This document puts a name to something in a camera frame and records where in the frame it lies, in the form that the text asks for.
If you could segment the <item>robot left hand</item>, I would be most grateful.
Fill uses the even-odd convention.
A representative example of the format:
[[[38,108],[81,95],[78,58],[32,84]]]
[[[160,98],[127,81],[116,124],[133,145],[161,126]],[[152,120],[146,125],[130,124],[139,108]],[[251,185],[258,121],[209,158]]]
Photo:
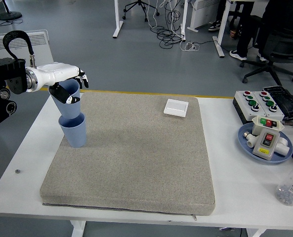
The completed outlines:
[[[77,81],[80,88],[82,88],[82,80],[84,86],[88,88],[87,76],[85,72],[77,66],[55,62],[39,66],[33,69],[33,71],[36,75],[36,90],[40,90],[44,85],[49,86],[50,94],[63,104],[74,104],[80,101],[80,97],[72,96],[67,89],[59,84],[60,82],[74,79]]]

